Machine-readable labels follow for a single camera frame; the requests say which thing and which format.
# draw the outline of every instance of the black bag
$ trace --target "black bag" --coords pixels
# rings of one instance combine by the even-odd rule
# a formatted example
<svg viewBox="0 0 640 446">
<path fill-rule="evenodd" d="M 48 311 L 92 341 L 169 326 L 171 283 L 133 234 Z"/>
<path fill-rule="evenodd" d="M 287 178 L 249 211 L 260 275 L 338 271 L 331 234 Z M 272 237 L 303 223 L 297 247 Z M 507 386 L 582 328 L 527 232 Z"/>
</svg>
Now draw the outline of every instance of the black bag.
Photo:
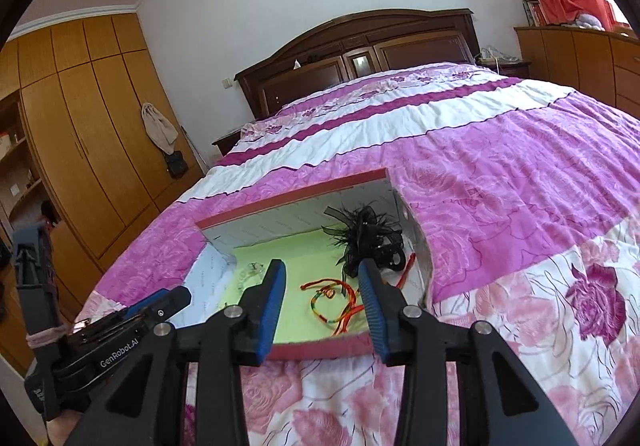
<svg viewBox="0 0 640 446">
<path fill-rule="evenodd" d="M 187 163 L 182 158 L 182 152 L 180 152 L 180 150 L 176 150 L 171 155 L 167 155 L 162 152 L 162 155 L 164 155 L 166 169 L 172 178 L 179 179 L 187 173 L 189 166 L 187 166 Z"/>
</svg>

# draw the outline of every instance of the floral bedspread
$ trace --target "floral bedspread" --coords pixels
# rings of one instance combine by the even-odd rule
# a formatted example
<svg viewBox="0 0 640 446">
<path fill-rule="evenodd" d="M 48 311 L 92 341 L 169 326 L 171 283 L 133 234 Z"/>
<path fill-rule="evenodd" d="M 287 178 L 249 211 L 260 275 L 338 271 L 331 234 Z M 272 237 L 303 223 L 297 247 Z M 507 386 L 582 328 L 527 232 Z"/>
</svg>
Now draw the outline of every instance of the floral bedspread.
<svg viewBox="0 0 640 446">
<path fill-rule="evenodd" d="M 80 317 L 182 283 L 205 248 L 196 220 L 385 167 L 434 257 L 433 313 L 490 321 L 581 446 L 599 445 L 640 381 L 639 134 L 640 122 L 573 89 L 469 65 L 355 80 L 246 127 L 124 252 Z M 251 444 L 393 442 L 402 368 L 361 356 L 269 362 L 242 378 Z M 193 383 L 192 373 L 188 402 Z M 188 423 L 191 440 L 191 407 Z"/>
</svg>

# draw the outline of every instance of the yellow-green paper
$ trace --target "yellow-green paper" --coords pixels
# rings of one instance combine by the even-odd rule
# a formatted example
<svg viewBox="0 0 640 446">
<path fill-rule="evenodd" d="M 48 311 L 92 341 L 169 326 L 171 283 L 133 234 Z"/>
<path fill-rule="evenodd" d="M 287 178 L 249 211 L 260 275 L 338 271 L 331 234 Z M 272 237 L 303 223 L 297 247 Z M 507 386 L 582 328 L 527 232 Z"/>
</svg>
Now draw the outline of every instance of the yellow-green paper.
<svg viewBox="0 0 640 446">
<path fill-rule="evenodd" d="M 264 264 L 266 270 L 273 258 L 279 258 L 287 267 L 287 286 L 274 343 L 299 343 L 331 337 L 337 325 L 325 324 L 311 311 L 309 302 L 318 287 L 302 291 L 300 286 L 322 278 L 341 279 L 342 264 L 335 264 L 343 252 L 344 248 L 334 246 L 333 238 L 323 230 L 285 236 L 246 248 L 235 248 L 238 266 L 222 297 L 220 308 L 238 303 L 244 289 L 262 281 L 262 275 L 247 276 L 242 273 L 250 269 L 250 264 Z M 347 280 L 354 290 L 358 288 L 357 278 Z M 336 319 L 348 302 L 348 297 L 342 296 L 340 286 L 335 291 L 333 299 L 329 300 L 322 295 L 316 302 L 316 309 L 329 320 Z M 350 333 L 367 330 L 364 311 L 351 318 Z"/>
</svg>

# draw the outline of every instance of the wooden dresser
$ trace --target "wooden dresser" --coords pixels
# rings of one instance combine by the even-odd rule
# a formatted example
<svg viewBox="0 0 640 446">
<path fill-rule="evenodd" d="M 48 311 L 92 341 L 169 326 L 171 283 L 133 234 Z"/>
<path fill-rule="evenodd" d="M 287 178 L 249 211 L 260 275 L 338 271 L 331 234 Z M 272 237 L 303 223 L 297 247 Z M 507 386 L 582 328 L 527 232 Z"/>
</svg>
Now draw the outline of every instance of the wooden dresser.
<svg viewBox="0 0 640 446">
<path fill-rule="evenodd" d="M 640 41 L 569 27 L 517 27 L 533 79 L 574 87 L 640 119 Z"/>
<path fill-rule="evenodd" d="M 189 170 L 177 180 L 146 134 L 145 102 L 178 129 L 175 147 Z M 24 165 L 0 166 L 0 236 L 10 247 L 14 228 L 37 220 L 40 203 L 50 200 L 59 219 L 50 236 L 60 307 L 73 320 L 102 273 L 202 171 L 135 14 L 74 20 L 7 42 L 0 52 L 2 116 L 18 140 L 12 154 Z M 28 172 L 32 186 L 25 186 Z M 19 212 L 8 192 L 12 185 L 20 188 Z M 12 275 L 4 274 L 4 298 L 17 303 Z M 0 352 L 23 372 L 30 351 L 14 305 L 12 317 L 0 323 Z"/>
</svg>

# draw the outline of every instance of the headboard panel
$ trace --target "headboard panel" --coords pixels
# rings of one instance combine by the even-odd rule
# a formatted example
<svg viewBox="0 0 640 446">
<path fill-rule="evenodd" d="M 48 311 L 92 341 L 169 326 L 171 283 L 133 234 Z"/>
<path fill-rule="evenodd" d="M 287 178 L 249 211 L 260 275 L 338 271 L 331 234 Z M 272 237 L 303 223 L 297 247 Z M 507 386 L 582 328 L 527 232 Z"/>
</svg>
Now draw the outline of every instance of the headboard panel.
<svg viewBox="0 0 640 446">
<path fill-rule="evenodd" d="M 264 118 L 295 99 L 409 61 L 473 62 L 472 55 L 480 48 L 472 14 L 468 9 L 348 14 L 298 36 L 270 58 L 238 73 L 236 80 L 254 116 Z M 415 35 L 418 38 L 407 38 Z M 303 67 L 293 71 L 296 60 Z"/>
</svg>

